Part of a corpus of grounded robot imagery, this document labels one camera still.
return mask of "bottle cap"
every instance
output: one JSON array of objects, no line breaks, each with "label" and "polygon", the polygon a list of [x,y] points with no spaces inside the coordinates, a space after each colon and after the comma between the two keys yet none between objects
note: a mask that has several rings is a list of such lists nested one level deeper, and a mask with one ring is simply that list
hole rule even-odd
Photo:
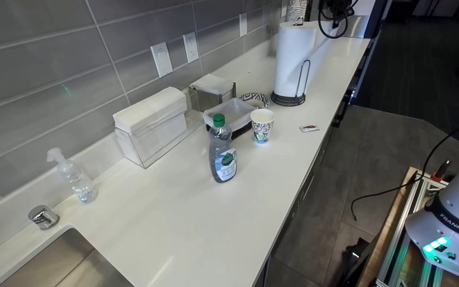
[{"label": "bottle cap", "polygon": [[214,114],[214,127],[223,127],[225,126],[225,114],[215,113]]}]

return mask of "dish soap bottle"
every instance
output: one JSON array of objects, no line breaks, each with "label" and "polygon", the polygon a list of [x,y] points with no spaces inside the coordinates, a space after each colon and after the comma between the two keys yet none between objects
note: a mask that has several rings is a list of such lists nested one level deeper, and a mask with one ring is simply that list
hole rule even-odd
[{"label": "dish soap bottle", "polygon": [[230,146],[231,130],[225,127],[225,114],[214,114],[210,127],[210,169],[215,181],[223,183],[236,175],[236,150]]},{"label": "dish soap bottle", "polygon": [[57,162],[59,175],[67,183],[70,183],[70,188],[75,191],[75,194],[80,197],[83,204],[94,201],[94,197],[97,196],[97,189],[93,185],[91,178],[83,169],[75,165],[72,161],[67,161],[59,148],[51,148],[48,151],[48,161]]}]

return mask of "floor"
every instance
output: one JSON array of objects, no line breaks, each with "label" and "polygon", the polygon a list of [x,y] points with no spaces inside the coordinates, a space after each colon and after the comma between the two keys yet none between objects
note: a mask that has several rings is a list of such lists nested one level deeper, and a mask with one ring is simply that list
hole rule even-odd
[{"label": "floor", "polygon": [[[335,285],[341,252],[359,237],[373,239],[394,193],[356,204],[359,221],[351,216],[351,199],[399,185],[443,135],[422,119],[351,106],[341,127],[330,132],[308,196],[273,252],[266,287]],[[429,170],[445,159],[453,161],[450,172],[459,170],[459,140],[450,138]]]},{"label": "floor", "polygon": [[[459,20],[384,25],[359,94],[362,106],[351,106],[330,132],[308,196],[271,255],[266,287],[335,285],[343,250],[359,237],[373,239],[394,193],[356,204],[357,221],[349,202],[397,186],[459,124],[458,63]],[[459,172],[459,134],[456,138],[440,146],[429,170],[451,159],[450,172]]]},{"label": "floor", "polygon": [[450,132],[459,126],[458,67],[459,17],[387,22],[357,103],[424,118]]}]

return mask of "paper cup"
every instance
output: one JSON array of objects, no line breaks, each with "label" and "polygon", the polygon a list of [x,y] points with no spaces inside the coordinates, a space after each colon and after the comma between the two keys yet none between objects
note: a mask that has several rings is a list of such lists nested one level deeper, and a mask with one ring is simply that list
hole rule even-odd
[{"label": "paper cup", "polygon": [[271,137],[274,126],[274,111],[268,108],[258,108],[250,113],[252,132],[257,143],[266,143]]}]

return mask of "black cable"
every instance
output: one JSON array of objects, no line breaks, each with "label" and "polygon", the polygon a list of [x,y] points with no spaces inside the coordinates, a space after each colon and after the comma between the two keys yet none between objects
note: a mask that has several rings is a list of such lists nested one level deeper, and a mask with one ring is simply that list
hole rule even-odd
[{"label": "black cable", "polygon": [[[341,6],[341,3],[343,1],[336,1],[336,3],[340,3],[340,6],[338,8],[332,8],[332,14],[333,16],[327,16],[325,12],[324,12],[324,0],[320,0],[320,3],[319,3],[319,28],[320,28],[320,32],[327,36],[327,38],[340,38],[340,36],[343,36],[344,33],[346,33],[346,30],[348,30],[348,14],[349,14],[349,9],[352,9],[352,6]],[[325,30],[324,30],[324,25],[322,25],[322,16],[325,17],[325,19],[328,19],[328,20],[333,20],[333,24],[340,24],[340,20],[343,22],[344,20],[344,28],[343,28],[343,32],[340,32],[338,35],[330,35],[330,33],[327,33]]]},{"label": "black cable", "polygon": [[421,175],[419,175],[418,178],[413,178],[413,180],[407,181],[407,183],[403,183],[403,185],[395,186],[395,188],[389,188],[389,189],[384,189],[384,191],[370,193],[370,194],[363,194],[363,196],[354,197],[352,202],[351,202],[351,212],[352,212],[354,220],[357,221],[357,215],[356,215],[356,212],[354,212],[354,204],[356,204],[357,201],[362,201],[362,199],[365,199],[365,197],[383,196],[383,194],[392,193],[392,191],[395,191],[395,189],[400,189],[400,188],[403,188],[403,186],[413,185],[414,181],[419,181],[421,178],[424,178],[427,164],[429,164],[430,157],[434,156],[434,153],[438,150],[438,146],[440,146],[442,143],[445,143],[445,142],[446,142],[450,137],[453,137],[456,132],[459,132],[459,126],[458,126],[456,129],[453,129],[450,134],[446,134],[446,135],[430,150],[430,153],[429,153],[427,157],[424,159],[422,172],[421,172]]},{"label": "black cable", "polygon": [[346,33],[346,30],[348,30],[348,16],[344,16],[344,28],[343,28],[343,32],[338,33],[338,35],[330,35],[330,33],[327,33],[327,32],[324,30],[320,16],[322,16],[322,9],[319,9],[319,27],[320,27],[320,32],[322,32],[327,38],[340,38],[340,36],[343,36],[343,35]]}]

